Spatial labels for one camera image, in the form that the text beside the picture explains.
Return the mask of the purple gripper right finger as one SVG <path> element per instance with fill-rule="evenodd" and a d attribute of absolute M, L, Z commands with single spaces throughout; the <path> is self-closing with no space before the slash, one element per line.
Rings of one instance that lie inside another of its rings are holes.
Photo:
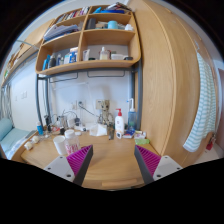
<path fill-rule="evenodd" d="M 134 155 L 145 184 L 152 183 L 182 169 L 168 155 L 156 155 L 140 145 L 135 146 Z"/>

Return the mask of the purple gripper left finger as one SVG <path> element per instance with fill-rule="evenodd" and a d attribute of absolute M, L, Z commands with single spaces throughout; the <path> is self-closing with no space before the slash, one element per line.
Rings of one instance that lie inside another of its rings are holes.
<path fill-rule="evenodd" d="M 81 186 L 92 156 L 93 146 L 85 146 L 67 157 L 58 156 L 44 170 Z"/>

